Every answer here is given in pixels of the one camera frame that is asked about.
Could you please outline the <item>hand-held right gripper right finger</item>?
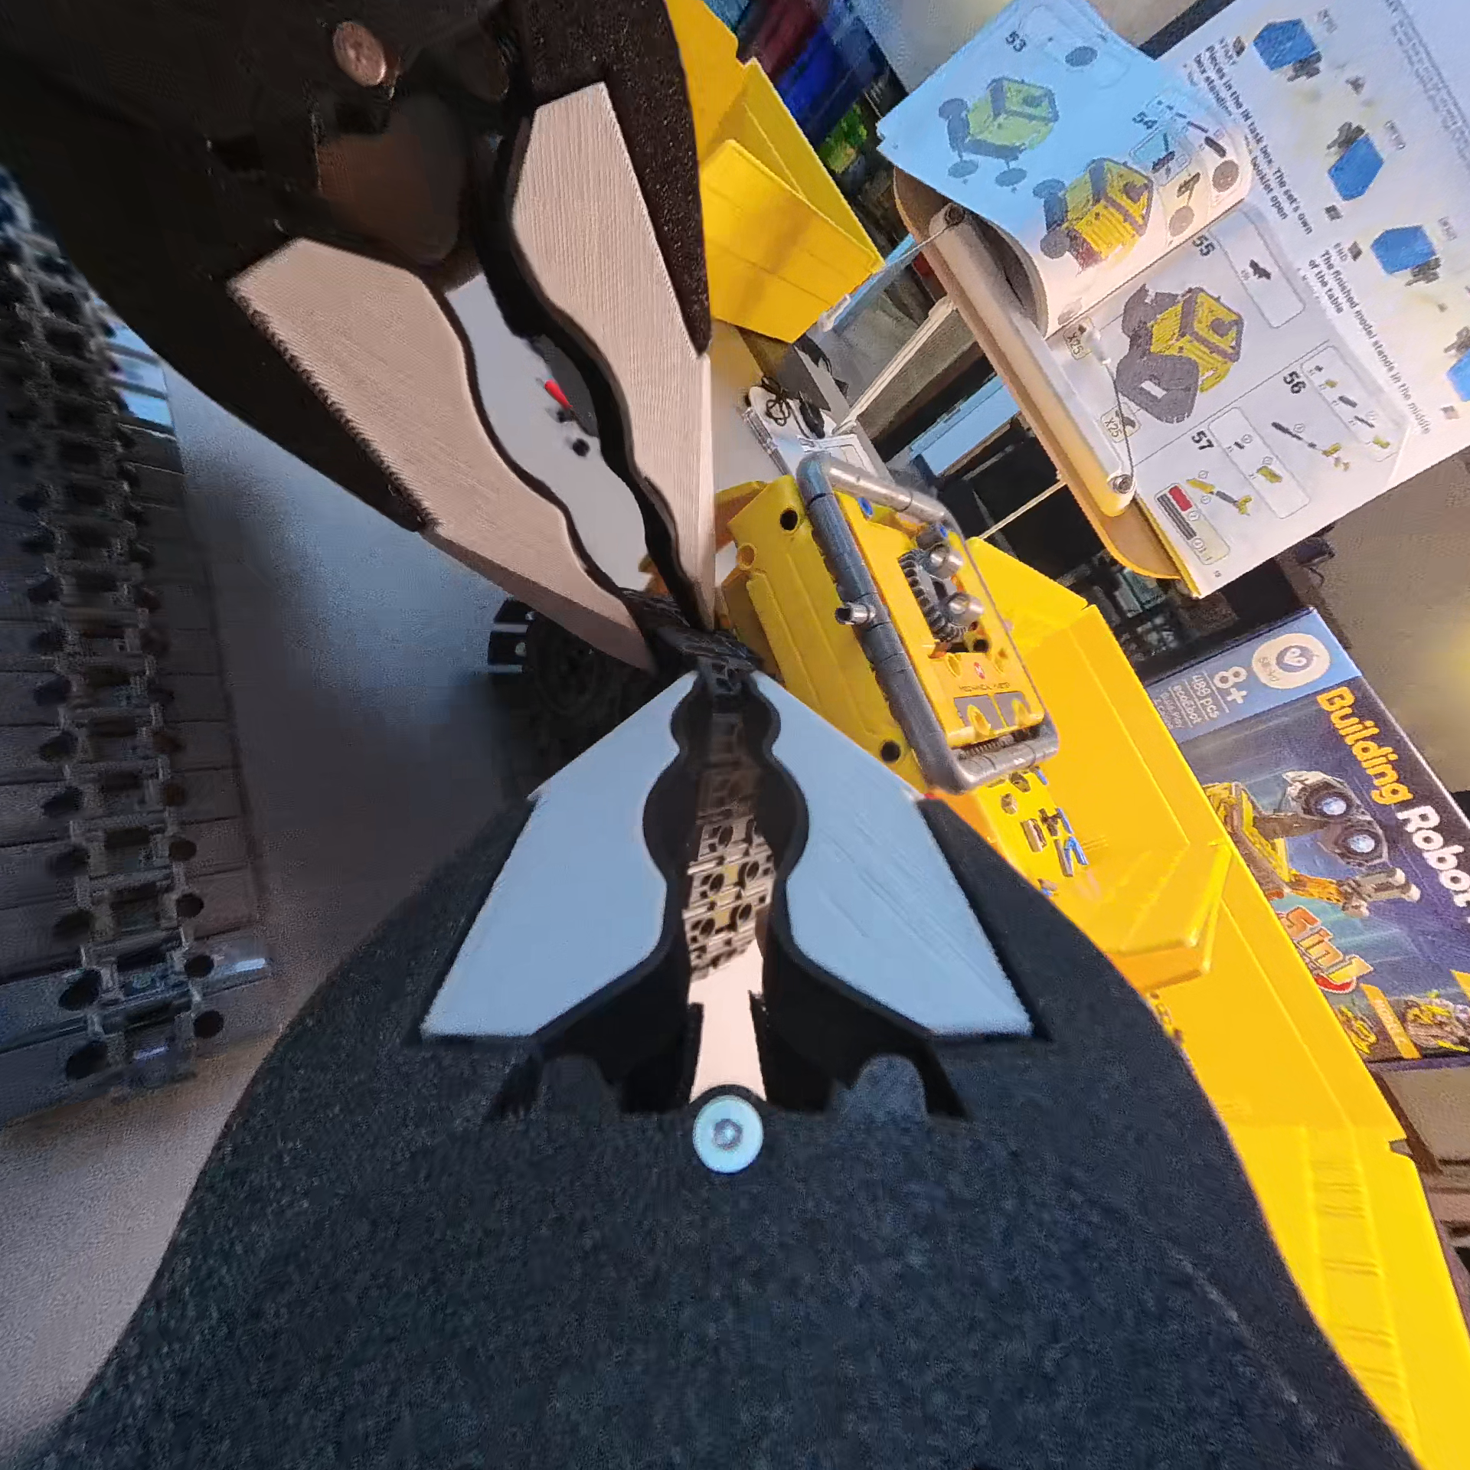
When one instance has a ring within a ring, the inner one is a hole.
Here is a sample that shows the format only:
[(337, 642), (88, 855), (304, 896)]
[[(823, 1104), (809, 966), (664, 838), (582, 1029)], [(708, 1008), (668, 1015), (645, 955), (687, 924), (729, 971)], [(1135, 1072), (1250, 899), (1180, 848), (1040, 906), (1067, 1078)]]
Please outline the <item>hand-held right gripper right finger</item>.
[(783, 878), (795, 953), (923, 1034), (1028, 1036), (918, 792), (767, 675), (753, 686), (776, 717), (771, 759), (802, 808)]

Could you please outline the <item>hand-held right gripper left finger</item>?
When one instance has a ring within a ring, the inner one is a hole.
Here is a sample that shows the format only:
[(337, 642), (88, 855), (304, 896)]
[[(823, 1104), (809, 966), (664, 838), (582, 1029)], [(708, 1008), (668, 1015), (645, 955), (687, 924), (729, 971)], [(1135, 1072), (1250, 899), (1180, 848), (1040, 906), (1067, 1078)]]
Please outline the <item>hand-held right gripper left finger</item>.
[(645, 808), (678, 757), (683, 673), (529, 798), (519, 834), (419, 1023), (430, 1041), (547, 1034), (652, 957), (668, 880)]

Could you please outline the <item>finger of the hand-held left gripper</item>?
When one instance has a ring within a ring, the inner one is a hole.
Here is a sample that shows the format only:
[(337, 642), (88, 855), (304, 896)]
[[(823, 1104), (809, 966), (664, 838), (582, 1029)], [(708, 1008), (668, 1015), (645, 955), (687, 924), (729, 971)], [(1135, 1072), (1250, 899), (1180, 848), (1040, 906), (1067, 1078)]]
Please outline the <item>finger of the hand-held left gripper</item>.
[(669, 593), (713, 624), (710, 364), (692, 343), (603, 82), (536, 105), (508, 234), (538, 301), (612, 393), (633, 486), (668, 539)]
[(230, 278), (228, 294), (417, 509), (426, 542), (599, 652), (655, 668), (564, 505), (493, 432), (465, 336), (426, 283), (290, 241)]

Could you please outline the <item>pile of small building pieces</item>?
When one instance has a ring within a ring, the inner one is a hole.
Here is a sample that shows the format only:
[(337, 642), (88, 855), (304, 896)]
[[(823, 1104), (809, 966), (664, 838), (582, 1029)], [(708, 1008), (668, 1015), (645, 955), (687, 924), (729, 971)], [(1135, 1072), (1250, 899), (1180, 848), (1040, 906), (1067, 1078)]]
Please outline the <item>pile of small building pieces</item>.
[(577, 458), (587, 458), (598, 439), (594, 411), (577, 395), (568, 395), (554, 376), (543, 376), (538, 386), (552, 421), (563, 432), (564, 446)]

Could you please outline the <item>yellow toy robot vehicle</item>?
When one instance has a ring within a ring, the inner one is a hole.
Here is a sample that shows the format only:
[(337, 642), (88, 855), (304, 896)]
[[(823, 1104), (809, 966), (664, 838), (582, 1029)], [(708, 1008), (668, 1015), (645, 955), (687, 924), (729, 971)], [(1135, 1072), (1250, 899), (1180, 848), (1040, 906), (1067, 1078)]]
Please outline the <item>yellow toy robot vehicle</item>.
[[(732, 565), (715, 635), (760, 672), (977, 829), (1019, 817), (1056, 736), (1028, 658), (1075, 596), (948, 519), (857, 495), (851, 479), (813, 505), (794, 476), (715, 498)], [(489, 680), (528, 791), (666, 682), (603, 654), (522, 600), (489, 624)]]

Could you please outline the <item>grey desk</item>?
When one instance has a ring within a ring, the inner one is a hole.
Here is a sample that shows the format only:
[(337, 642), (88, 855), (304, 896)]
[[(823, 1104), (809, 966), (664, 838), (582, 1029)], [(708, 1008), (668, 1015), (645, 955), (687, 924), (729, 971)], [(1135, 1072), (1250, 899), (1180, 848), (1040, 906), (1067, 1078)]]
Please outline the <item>grey desk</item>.
[[(165, 367), (258, 854), (276, 1027), (512, 789), (501, 591)], [(81, 1393), (272, 1034), (3, 1128), (3, 1459)]]

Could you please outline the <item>cluster of blue grey pieces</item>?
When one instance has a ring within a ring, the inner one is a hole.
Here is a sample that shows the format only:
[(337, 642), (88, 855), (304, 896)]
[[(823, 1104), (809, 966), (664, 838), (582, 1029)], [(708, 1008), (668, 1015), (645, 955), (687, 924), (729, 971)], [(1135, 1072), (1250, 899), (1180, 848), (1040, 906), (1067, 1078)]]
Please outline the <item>cluster of blue grey pieces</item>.
[(1044, 896), (1060, 897), (1091, 876), (1089, 855), (1044, 766), (1009, 773), (1000, 805), (1004, 833), (1019, 843), (1016, 862)]

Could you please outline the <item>background coloured bins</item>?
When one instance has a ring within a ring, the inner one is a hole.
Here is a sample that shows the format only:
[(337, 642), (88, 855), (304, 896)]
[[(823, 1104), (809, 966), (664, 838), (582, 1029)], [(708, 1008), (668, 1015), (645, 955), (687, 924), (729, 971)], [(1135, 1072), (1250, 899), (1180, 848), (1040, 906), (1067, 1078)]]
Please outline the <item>background coloured bins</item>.
[(706, 1), (753, 61), (813, 145), (827, 173), (843, 178), (871, 148), (872, 94), (888, 63), (850, 1)]

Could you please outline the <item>toy robot kit box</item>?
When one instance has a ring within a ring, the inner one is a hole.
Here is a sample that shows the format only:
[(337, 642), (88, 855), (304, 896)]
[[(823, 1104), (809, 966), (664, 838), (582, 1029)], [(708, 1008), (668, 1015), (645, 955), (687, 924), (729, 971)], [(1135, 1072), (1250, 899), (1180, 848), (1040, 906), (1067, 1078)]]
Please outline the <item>toy robot kit box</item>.
[(1467, 827), (1329, 624), (1299, 612), (1147, 684), (1354, 1050), (1467, 1060)]

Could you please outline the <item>open instruction booklet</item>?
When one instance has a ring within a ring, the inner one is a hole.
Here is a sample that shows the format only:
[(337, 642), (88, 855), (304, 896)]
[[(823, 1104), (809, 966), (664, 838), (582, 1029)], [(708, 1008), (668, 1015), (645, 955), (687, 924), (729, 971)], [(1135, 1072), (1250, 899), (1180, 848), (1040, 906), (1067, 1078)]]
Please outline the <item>open instruction booklet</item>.
[(1466, 3), (1012, 3), (876, 126), (993, 227), (1201, 598), (1466, 449)]

